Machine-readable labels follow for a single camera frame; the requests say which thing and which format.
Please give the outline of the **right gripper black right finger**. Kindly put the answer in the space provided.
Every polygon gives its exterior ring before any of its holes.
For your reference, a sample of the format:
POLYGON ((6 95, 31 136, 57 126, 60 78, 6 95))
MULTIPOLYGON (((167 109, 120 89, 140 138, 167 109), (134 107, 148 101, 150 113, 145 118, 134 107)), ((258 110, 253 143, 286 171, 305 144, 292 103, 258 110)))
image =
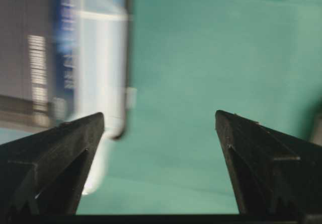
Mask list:
POLYGON ((238 211, 321 223, 321 146, 223 110, 215 130, 238 211))

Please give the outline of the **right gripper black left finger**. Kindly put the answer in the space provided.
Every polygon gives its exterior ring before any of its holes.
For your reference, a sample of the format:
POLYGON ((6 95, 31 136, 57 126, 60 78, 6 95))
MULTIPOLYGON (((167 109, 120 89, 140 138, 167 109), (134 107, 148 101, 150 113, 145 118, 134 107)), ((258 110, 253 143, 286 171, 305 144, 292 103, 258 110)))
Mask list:
POLYGON ((1 145, 1 223, 75 214, 104 133, 101 112, 1 145))

